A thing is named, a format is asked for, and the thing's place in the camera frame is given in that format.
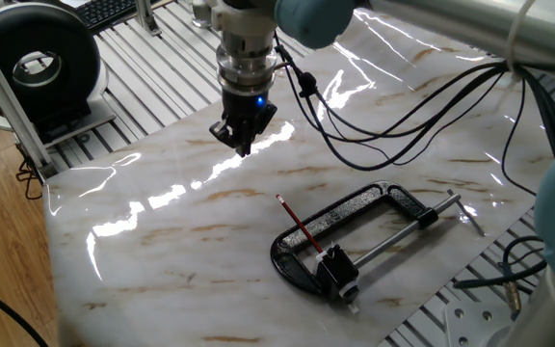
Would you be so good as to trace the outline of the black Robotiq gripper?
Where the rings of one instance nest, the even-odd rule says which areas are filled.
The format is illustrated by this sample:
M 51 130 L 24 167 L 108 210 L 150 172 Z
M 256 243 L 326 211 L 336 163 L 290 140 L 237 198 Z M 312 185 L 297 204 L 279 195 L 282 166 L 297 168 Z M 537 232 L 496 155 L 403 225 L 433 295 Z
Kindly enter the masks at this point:
M 212 124 L 209 132 L 240 157 L 249 155 L 255 137 L 264 132 L 278 108 L 268 93 L 243 96 L 227 91 L 223 91 L 223 106 L 222 120 Z

